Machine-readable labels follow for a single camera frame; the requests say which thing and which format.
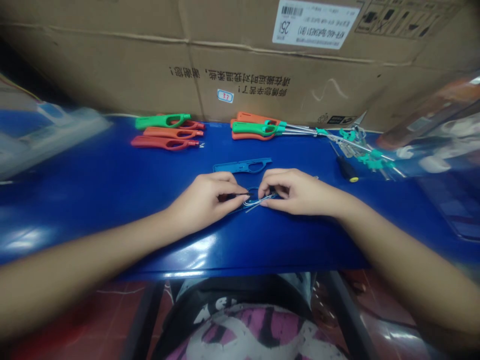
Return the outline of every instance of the plastic lighter handle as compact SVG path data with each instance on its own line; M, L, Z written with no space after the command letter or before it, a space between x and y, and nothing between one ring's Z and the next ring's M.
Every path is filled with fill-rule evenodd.
M265 124L257 124L257 123L250 123L250 122L234 122L233 127L231 130L235 133L250 133L250 134L257 134L262 136L270 136L274 135L278 127L274 125L265 125Z
M148 127L178 128L184 123L185 120L189 120L190 118L190 114L138 117L135 120L135 127L137 130L145 130Z
M254 140L267 141L272 139L274 136L275 135L262 136L262 135L252 134L249 132L242 132L242 133L234 133L233 131L231 132L231 138L233 140L254 139Z
M196 140L178 140L165 137L136 136L130 143L135 148L161 148L170 151L179 151L189 146L198 146Z
M272 119L270 117L255 115L255 114L251 114L243 111L239 111L236 114L236 121L241 123L268 124L268 125L275 125L275 126L279 126L282 122L280 120Z
M197 121L190 121L186 120L183 122L181 126L178 127L178 129L182 130L205 130L205 124L202 124L201 122Z
M169 139L191 139L196 136L203 136L204 132L199 130L184 130L181 128L168 127L147 127L143 132L143 136L147 137L162 137Z

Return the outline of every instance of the cardboard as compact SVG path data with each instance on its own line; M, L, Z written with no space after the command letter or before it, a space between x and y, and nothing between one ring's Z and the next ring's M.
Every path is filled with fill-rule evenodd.
M279 0L0 0L0 31L82 105L221 122L384 131L480 63L475 0L312 2L359 9L340 49L273 43Z

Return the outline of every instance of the metal wire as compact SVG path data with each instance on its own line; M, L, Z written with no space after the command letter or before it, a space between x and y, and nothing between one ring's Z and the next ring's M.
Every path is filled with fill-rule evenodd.
M258 200L254 201L254 202L249 202L248 200L246 200L246 201L243 202L243 206L251 207L251 206L254 206L254 205L258 205L258 204L260 204L262 201L267 200L267 199L271 199L271 198L273 198L273 197L275 197L275 196L277 196L277 193L274 191L274 192L272 192L270 195L264 196L264 197L262 197L261 199L258 199Z

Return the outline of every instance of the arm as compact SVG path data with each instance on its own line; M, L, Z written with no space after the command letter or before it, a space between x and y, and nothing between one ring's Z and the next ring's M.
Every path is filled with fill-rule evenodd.
M220 220L248 197L229 172L199 175L166 210L70 241L0 268L0 342L69 308L151 252Z
M452 340L455 335L468 341L464 346L480 345L480 289L456 267L354 196L299 170L266 171L258 196L268 193L270 186L283 199L266 200L263 206L337 218L399 301L419 320L419 328L435 335L436 345L444 345L441 339Z

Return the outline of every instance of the clothing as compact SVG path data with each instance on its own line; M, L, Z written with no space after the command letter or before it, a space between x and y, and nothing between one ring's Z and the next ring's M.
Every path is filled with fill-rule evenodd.
M318 355L339 358L341 353L333 345L322 342L326 337L313 324L308 301L310 276L302 273L291 275L185 281L164 322L152 359L199 359L198 350L189 350L198 347L209 348L204 359L214 359L212 356L216 356L217 350L212 353L212 349L217 348L230 349L235 353L235 356L227 356L226 359L248 359L253 354L244 357L240 354L250 348L264 354L264 359L270 359L268 353L280 351L279 346L287 346L289 355L295 353L285 359L310 359L308 356L296 356L303 352L309 354L311 347L321 349ZM223 350L218 353L218 356L224 355Z
M166 359L346 358L312 322L288 310L237 304L211 316Z

